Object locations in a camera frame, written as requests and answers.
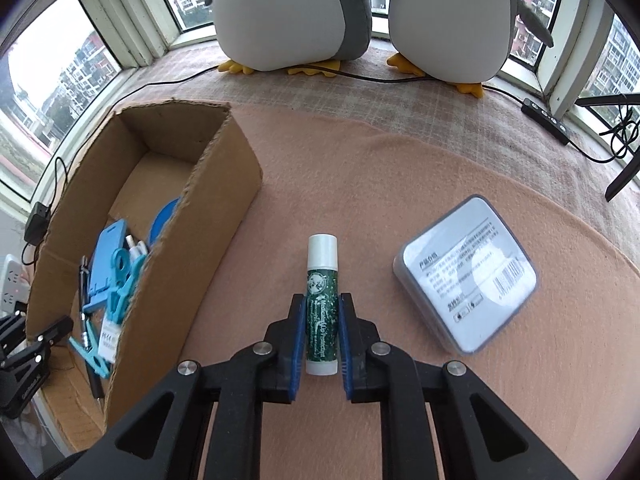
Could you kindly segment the square white tin box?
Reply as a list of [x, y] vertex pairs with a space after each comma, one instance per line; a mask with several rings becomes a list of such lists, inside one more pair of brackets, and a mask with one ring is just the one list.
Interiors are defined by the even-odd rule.
[[477, 194], [402, 245], [393, 271], [427, 328], [460, 356], [486, 347], [538, 287], [524, 247]]

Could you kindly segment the plaid checkered mat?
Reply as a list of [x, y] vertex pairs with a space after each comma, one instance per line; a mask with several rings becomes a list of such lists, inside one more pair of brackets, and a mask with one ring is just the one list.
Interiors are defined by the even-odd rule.
[[495, 79], [481, 99], [436, 81], [398, 82], [379, 47], [345, 64], [334, 78], [285, 72], [219, 73], [226, 57], [216, 42], [167, 53], [138, 70], [134, 102], [196, 99], [286, 107], [359, 120], [471, 159], [521, 182], [581, 218], [632, 261], [639, 259], [639, 187], [631, 183], [612, 202], [605, 189], [620, 172], [600, 146], [578, 129], [563, 146], [526, 117], [521, 92]]

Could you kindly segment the white label card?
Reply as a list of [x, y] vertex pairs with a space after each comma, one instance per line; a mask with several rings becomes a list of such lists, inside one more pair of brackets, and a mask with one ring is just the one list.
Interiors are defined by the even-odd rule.
[[98, 355], [105, 362], [114, 364], [116, 362], [117, 349], [122, 326], [109, 320], [104, 320], [101, 326]]

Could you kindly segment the blue phone stand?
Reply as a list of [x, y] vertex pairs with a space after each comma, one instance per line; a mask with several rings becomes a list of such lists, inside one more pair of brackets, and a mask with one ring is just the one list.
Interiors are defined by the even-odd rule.
[[82, 307], [85, 314], [106, 306], [107, 293], [112, 284], [112, 255], [124, 247], [126, 234], [127, 222], [124, 219], [115, 221], [100, 233], [92, 257], [88, 299]]

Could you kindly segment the black silver pen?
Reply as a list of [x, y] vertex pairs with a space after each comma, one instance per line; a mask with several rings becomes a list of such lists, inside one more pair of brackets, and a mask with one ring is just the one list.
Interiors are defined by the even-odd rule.
[[[89, 268], [88, 259], [86, 256], [82, 256], [79, 263], [79, 314], [81, 320], [81, 337], [82, 345], [88, 353], [92, 352], [92, 343], [90, 338], [90, 318], [85, 314], [84, 307], [88, 299], [88, 285], [89, 285]], [[89, 381], [89, 386], [93, 399], [96, 400], [98, 407], [101, 411], [104, 410], [104, 391], [102, 387], [102, 379], [92, 366], [92, 361], [86, 362], [86, 371]]]

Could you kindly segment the penguin plush orange beak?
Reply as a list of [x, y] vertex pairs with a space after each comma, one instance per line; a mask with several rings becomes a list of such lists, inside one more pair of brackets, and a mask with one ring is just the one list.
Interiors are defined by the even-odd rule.
[[390, 0], [388, 29], [396, 53], [387, 64], [480, 99], [484, 82], [510, 55], [517, 21], [546, 47], [554, 46], [548, 26], [525, 0]]

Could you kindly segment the white power strip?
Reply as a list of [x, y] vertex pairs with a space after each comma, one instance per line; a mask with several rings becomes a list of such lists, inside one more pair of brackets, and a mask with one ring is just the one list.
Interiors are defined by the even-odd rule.
[[12, 314], [17, 304], [27, 304], [30, 284], [19, 258], [6, 255], [1, 269], [1, 313]]

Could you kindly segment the black tripod stand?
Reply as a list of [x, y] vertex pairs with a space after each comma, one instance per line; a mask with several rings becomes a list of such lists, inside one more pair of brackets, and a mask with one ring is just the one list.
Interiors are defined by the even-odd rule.
[[623, 162], [627, 156], [630, 156], [630, 161], [605, 190], [605, 199], [610, 202], [633, 178], [637, 177], [639, 172], [639, 148], [632, 146], [639, 142], [639, 95], [638, 93], [619, 93], [608, 96], [587, 96], [579, 98], [576, 105], [588, 110], [597, 107], [615, 107], [618, 111], [620, 120], [614, 126], [608, 127], [604, 133], [600, 133], [600, 136], [610, 137], [611, 162], [613, 160]]

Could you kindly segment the blue plastic clip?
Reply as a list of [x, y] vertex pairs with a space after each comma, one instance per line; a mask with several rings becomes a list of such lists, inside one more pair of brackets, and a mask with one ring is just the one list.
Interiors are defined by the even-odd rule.
[[[142, 268], [145, 263], [145, 257], [141, 257], [135, 262], [130, 260], [128, 249], [119, 248], [112, 255], [112, 284], [107, 293], [106, 306], [103, 308], [102, 322], [109, 320], [122, 326], [127, 314], [130, 302], [134, 296]], [[99, 339], [91, 324], [90, 338], [92, 343], [92, 352], [88, 353], [81, 341], [70, 338], [70, 344], [74, 350], [87, 362], [92, 361], [92, 366], [101, 377], [108, 379], [111, 376], [111, 363], [105, 362], [98, 355]]]

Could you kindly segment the black inline remote control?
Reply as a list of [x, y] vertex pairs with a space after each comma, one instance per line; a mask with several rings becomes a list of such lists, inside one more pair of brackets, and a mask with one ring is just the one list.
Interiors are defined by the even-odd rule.
[[559, 120], [552, 117], [544, 108], [529, 98], [523, 100], [521, 112], [538, 126], [550, 133], [559, 144], [567, 146], [570, 143], [568, 129]]

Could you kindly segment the green white lip balm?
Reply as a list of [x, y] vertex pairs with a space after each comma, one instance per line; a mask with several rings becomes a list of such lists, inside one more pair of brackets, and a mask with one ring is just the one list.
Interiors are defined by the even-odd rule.
[[306, 287], [306, 373], [337, 373], [337, 238], [314, 234], [308, 240]]

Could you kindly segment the grey white penguin plush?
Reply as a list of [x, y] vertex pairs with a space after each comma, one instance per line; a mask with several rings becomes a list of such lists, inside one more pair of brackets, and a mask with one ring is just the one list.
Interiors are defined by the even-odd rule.
[[332, 77], [372, 38], [370, 0], [205, 0], [227, 59], [218, 70]]

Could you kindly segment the blue round lid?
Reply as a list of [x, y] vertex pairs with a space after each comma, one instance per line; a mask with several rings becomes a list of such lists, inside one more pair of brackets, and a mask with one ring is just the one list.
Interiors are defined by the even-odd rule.
[[152, 246], [160, 236], [160, 233], [162, 232], [164, 225], [170, 220], [178, 203], [179, 203], [178, 198], [171, 200], [165, 206], [163, 206], [163, 208], [158, 212], [158, 214], [154, 218], [150, 227], [150, 232], [148, 237], [148, 244], [150, 246]]

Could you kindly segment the black power adapter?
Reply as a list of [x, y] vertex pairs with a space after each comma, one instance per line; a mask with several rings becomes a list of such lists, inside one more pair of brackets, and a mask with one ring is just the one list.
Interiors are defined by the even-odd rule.
[[38, 246], [46, 236], [50, 220], [51, 207], [41, 202], [35, 202], [25, 224], [25, 243]]

